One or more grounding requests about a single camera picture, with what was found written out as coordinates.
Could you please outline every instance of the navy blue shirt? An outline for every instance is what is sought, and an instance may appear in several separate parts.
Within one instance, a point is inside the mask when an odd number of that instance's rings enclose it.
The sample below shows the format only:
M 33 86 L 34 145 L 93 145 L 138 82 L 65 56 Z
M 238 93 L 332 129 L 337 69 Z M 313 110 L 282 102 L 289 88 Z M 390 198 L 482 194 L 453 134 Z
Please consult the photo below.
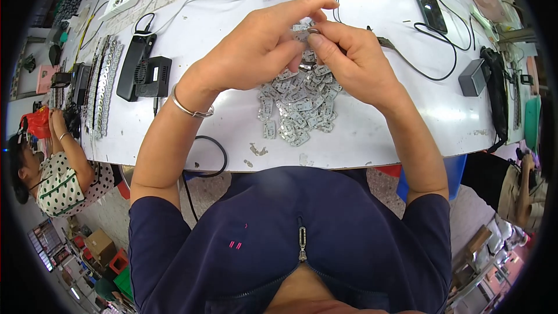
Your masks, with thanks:
M 193 230 L 171 203 L 130 209 L 131 282 L 141 313 L 262 313 L 299 265 L 336 299 L 388 312 L 443 311 L 451 279 L 449 204 L 414 200 L 400 220 L 362 183 L 309 167 L 234 180 Z

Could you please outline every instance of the hand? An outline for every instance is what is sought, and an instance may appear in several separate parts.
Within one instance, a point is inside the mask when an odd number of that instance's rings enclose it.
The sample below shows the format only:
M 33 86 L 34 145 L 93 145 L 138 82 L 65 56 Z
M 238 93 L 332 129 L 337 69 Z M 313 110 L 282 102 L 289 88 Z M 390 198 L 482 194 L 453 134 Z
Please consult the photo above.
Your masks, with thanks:
M 66 121 L 64 120 L 60 109 L 54 108 L 49 111 L 49 127 L 50 126 L 54 129 L 56 136 L 62 136 L 67 132 Z
M 397 102 L 404 88 L 373 32 L 330 21 L 313 28 L 321 34 L 310 35 L 310 46 L 348 93 L 380 111 Z M 336 43 L 347 51 L 346 56 Z
M 527 170 L 528 172 L 534 170 L 534 161 L 531 153 L 523 156 L 523 159 L 521 160 L 521 168 Z
M 326 20 L 321 9 L 335 9 L 335 0 L 293 0 L 249 13 L 219 45 L 194 63 L 185 75 L 206 90 L 249 90 L 268 82 L 288 67 L 298 70 L 304 45 L 289 31 L 304 17 Z

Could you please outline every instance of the polka dot shirt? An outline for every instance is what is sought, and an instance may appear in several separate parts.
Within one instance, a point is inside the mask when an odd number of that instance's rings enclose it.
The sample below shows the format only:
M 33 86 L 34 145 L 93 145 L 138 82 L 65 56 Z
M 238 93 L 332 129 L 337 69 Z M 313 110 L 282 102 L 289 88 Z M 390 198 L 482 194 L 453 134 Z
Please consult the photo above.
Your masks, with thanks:
M 42 183 L 38 186 L 37 205 L 50 217 L 68 217 L 79 213 L 115 186 L 109 164 L 89 162 L 95 179 L 84 193 L 66 153 L 60 151 L 41 163 Z

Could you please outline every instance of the small desk fan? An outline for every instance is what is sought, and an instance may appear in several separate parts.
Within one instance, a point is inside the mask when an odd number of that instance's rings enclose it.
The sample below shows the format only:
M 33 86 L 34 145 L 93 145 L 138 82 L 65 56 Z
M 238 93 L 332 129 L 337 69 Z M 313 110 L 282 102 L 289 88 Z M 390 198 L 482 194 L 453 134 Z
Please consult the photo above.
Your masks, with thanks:
M 474 0 L 480 12 L 492 22 L 502 23 L 508 21 L 506 11 L 500 0 Z

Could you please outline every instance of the zipper pull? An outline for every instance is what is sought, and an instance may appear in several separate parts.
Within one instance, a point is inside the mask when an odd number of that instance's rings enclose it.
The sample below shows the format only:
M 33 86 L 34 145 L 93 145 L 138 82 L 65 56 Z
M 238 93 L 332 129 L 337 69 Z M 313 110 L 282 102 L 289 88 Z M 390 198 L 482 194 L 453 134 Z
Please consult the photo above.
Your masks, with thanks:
M 306 251 L 304 251 L 304 248 L 306 248 L 306 228 L 305 227 L 298 228 L 298 244 L 300 246 L 300 252 L 298 253 L 298 260 L 300 262 L 304 262 L 304 261 L 307 260 Z

